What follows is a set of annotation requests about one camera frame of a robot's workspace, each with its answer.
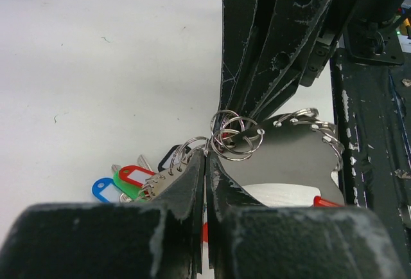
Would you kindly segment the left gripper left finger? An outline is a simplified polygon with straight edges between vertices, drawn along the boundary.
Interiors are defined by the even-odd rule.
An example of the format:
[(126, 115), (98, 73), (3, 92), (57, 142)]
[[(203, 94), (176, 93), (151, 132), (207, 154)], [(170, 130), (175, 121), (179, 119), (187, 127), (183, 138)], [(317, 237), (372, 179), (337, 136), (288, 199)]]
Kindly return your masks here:
[(152, 278), (196, 278), (202, 272), (205, 156), (195, 153), (182, 175), (153, 202), (161, 211), (150, 241)]

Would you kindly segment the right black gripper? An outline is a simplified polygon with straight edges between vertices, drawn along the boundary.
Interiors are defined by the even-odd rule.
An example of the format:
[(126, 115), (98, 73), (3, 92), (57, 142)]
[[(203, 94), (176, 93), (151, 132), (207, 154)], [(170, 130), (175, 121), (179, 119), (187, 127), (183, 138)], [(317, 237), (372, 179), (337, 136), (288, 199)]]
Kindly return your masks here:
[[(250, 118), (263, 118), (280, 107), (294, 94), (301, 75), (300, 85), (311, 86), (333, 55), (356, 4), (222, 0), (219, 109), (240, 110), (244, 85), (255, 66), (243, 101), (243, 113)], [(301, 60), (300, 52), (306, 54)]]

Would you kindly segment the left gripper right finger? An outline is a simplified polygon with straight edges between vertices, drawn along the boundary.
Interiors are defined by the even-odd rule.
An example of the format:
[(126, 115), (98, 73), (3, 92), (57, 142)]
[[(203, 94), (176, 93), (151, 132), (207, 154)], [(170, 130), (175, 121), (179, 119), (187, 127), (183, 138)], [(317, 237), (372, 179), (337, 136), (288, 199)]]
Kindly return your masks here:
[(215, 278), (269, 278), (270, 214), (224, 170), (217, 155), (205, 160), (209, 265)]

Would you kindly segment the black key tag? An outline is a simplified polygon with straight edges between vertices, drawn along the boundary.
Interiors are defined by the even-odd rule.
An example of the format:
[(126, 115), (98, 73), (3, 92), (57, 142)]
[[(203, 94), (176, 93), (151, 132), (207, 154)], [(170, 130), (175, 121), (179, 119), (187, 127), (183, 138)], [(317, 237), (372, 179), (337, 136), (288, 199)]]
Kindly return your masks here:
[(176, 150), (180, 147), (180, 145), (174, 145), (172, 148), (166, 153), (166, 155), (160, 160), (157, 169), (159, 172), (166, 170), (170, 167), (171, 159), (175, 154)]

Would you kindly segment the green key tag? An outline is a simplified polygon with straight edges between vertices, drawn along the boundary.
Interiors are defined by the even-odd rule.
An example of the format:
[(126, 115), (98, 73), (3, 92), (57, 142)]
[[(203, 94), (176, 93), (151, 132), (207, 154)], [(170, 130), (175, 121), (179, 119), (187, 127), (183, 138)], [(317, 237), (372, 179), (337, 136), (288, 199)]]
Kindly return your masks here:
[(126, 183), (119, 178), (119, 172), (115, 172), (113, 175), (114, 184), (129, 198), (135, 200), (139, 197), (140, 194), (140, 187)]

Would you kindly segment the red key tag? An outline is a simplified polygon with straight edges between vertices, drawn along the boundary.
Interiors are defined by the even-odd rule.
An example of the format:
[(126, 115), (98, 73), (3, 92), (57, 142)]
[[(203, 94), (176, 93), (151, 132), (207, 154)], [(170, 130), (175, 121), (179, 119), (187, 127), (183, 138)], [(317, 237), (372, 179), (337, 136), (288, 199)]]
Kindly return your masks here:
[(146, 180), (155, 175), (155, 172), (137, 165), (124, 166), (119, 171), (119, 178), (133, 186), (141, 188)]

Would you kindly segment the silver key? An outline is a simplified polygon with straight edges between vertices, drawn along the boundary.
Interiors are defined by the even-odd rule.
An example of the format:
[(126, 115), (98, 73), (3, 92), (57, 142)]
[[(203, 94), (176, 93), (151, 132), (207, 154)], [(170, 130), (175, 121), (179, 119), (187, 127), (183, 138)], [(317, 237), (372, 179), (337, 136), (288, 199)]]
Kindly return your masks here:
[(153, 171), (153, 169), (152, 169), (151, 165), (149, 164), (148, 160), (142, 154), (139, 155), (138, 158), (137, 158), (137, 165), (144, 168), (144, 169), (146, 169), (146, 170), (149, 170), (151, 172)]

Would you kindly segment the blue key tag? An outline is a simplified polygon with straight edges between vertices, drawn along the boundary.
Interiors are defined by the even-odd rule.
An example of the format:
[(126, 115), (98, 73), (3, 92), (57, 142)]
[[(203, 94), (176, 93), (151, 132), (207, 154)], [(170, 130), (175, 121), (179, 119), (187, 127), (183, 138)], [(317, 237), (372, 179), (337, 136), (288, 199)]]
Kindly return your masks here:
[(112, 178), (104, 177), (93, 184), (92, 194), (103, 203), (118, 203), (122, 191), (114, 184)]

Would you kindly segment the metal key holder red handle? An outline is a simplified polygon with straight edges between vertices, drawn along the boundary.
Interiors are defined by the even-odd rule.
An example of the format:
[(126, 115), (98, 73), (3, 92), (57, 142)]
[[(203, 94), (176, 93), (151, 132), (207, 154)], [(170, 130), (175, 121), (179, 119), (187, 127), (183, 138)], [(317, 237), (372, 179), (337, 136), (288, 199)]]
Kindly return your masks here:
[[(217, 155), (224, 170), (246, 193), (269, 208), (342, 206), (344, 196), (332, 174), (343, 166), (343, 144), (335, 126), (320, 121), (318, 110), (301, 109), (256, 122), (230, 110), (218, 113), (223, 121), (211, 122), (211, 135), (187, 140), (176, 150), (170, 167), (146, 180), (138, 199), (153, 201), (185, 171), (195, 153), (206, 159)], [(222, 143), (231, 132), (235, 146)]]

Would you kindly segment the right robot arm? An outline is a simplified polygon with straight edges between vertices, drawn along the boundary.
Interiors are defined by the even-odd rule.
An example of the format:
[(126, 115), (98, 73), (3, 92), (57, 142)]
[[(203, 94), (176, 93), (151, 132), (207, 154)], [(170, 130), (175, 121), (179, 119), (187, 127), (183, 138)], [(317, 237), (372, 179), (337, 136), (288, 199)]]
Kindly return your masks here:
[(401, 65), (404, 0), (222, 0), (220, 109), (263, 120), (321, 74), (343, 40), (362, 64)]

